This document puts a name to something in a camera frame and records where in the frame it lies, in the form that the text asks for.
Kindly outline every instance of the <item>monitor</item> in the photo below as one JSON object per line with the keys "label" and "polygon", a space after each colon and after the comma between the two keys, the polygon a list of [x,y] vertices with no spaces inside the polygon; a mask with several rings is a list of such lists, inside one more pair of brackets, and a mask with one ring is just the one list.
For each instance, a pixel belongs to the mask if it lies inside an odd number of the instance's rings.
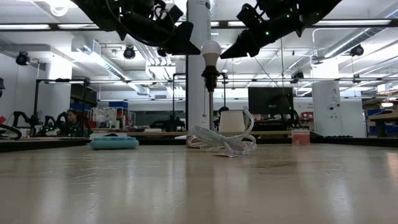
{"label": "monitor", "polygon": [[293,88],[249,87],[249,111],[252,114],[292,114]]}

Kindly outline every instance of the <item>white cable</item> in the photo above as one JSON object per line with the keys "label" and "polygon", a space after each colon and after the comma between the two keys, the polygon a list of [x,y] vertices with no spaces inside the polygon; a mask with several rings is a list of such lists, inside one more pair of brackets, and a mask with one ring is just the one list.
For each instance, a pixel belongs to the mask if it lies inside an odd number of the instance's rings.
{"label": "white cable", "polygon": [[243,110],[246,114],[245,124],[247,128],[243,134],[225,137],[209,129],[194,126],[190,131],[193,136],[188,140],[188,144],[207,151],[217,151],[225,147],[225,154],[227,155],[244,156],[250,154],[251,151],[257,148],[256,138],[249,134],[254,126],[254,118],[247,106],[244,106]]}

